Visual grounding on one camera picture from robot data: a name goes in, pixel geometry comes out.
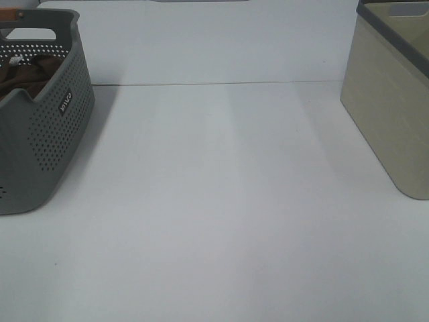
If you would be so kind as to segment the beige bin with grey rim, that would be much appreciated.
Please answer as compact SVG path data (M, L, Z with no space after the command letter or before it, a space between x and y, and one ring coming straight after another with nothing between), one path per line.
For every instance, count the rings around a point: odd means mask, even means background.
M341 103L395 187L428 199L428 2L359 1Z

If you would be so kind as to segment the grey perforated laundry basket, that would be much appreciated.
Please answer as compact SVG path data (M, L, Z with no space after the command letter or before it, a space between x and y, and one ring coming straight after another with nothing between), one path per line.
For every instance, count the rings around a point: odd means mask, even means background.
M17 28L52 30L54 38L1 38L1 63L36 55L63 58L33 99L15 89L1 100L1 213L25 213L43 205L70 163L91 117L95 96L78 31L79 15L66 9L22 9Z

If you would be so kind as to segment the brown towel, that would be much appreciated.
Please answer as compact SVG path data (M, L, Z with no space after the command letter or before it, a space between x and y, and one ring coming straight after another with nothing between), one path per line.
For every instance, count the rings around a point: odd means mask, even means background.
M35 98L46 86L64 59L51 55L36 55L24 61L23 56L10 56L1 63L1 100L11 91L23 89Z

